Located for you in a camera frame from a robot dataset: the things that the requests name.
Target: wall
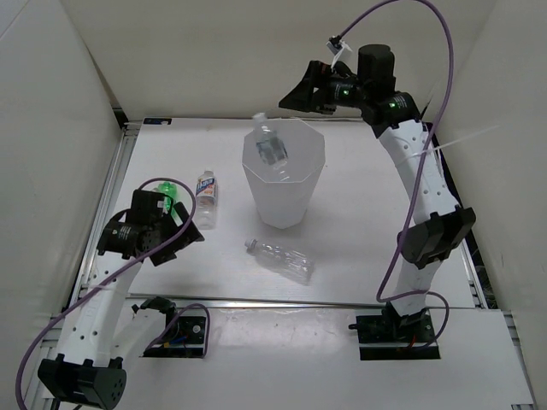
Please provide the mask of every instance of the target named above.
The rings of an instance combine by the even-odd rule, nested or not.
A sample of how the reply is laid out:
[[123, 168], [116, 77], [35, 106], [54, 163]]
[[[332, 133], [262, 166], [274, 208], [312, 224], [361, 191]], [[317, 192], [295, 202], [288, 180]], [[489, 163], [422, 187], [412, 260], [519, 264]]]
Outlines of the wall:
[[[62, 0], [132, 120], [145, 115], [250, 117], [273, 109], [309, 60], [330, 61], [325, 42], [377, 0]], [[496, 0], [434, 0], [461, 64]], [[389, 44], [398, 87], [423, 107], [444, 88], [446, 43], [434, 14], [403, 1], [367, 18], [347, 38]], [[352, 62], [356, 69], [356, 59]], [[341, 115], [348, 111], [341, 110]]]
[[120, 130], [57, 0], [10, 0], [0, 16], [0, 408], [13, 409], [19, 360], [67, 300]]
[[547, 408], [547, 3], [500, 0], [456, 80], [439, 131], [503, 309], [515, 316], [534, 393]]

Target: white bin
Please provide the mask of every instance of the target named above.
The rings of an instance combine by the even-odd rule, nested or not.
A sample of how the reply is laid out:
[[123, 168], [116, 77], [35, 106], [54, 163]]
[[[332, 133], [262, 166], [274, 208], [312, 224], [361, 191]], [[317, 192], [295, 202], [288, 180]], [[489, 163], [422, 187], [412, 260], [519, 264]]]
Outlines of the white bin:
[[279, 229], [298, 224], [306, 213], [309, 199], [325, 165], [325, 138], [302, 120], [268, 120], [285, 143], [288, 162], [286, 181], [276, 181], [265, 164], [253, 133], [245, 136], [243, 168], [262, 221]]

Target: bottle label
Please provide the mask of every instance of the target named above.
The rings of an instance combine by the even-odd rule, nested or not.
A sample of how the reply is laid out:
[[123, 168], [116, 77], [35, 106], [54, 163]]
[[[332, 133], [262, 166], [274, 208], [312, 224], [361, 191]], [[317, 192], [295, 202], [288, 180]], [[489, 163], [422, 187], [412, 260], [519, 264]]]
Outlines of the bottle label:
[[215, 178], [198, 179], [196, 187], [196, 196], [212, 196], [216, 197], [216, 180]]

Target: green bottle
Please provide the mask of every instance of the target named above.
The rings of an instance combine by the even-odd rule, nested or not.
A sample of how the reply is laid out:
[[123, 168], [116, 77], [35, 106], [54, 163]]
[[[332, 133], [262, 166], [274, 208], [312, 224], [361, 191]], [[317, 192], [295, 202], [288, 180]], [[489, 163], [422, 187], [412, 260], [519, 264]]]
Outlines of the green bottle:
[[177, 185], [166, 181], [159, 184], [157, 190], [162, 194], [169, 196], [169, 198], [166, 198], [165, 200], [165, 209], [171, 209], [171, 215], [175, 215], [173, 208], [174, 204], [171, 203], [171, 198], [177, 202]]

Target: cable connector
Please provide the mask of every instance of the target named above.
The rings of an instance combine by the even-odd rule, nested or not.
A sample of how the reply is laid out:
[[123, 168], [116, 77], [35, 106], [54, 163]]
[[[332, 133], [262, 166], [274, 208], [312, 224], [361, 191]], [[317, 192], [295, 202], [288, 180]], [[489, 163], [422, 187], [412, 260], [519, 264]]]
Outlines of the cable connector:
[[334, 58], [332, 59], [331, 63], [331, 69], [334, 69], [334, 65], [337, 62], [343, 62], [344, 64], [347, 64], [351, 55], [353, 54], [353, 50], [349, 47], [348, 44], [345, 43], [345, 41], [341, 40], [339, 36], [329, 38], [329, 40], [326, 42], [326, 46], [334, 54]]

